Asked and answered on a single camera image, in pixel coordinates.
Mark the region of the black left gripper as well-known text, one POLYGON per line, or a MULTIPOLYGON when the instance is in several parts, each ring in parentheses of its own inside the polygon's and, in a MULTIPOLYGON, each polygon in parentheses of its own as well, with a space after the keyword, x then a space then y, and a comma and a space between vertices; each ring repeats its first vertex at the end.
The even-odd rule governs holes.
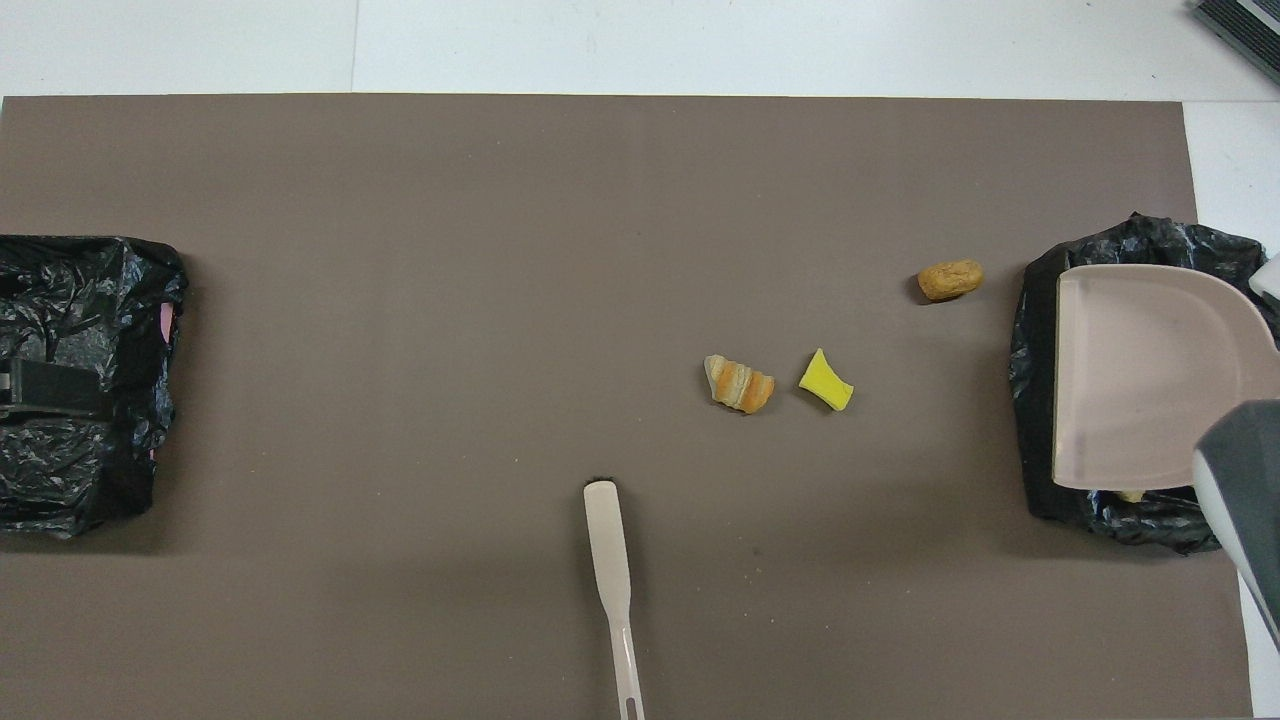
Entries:
POLYGON ((105 416, 111 407, 92 369, 51 363, 1 360, 1 405, 28 414, 105 416))

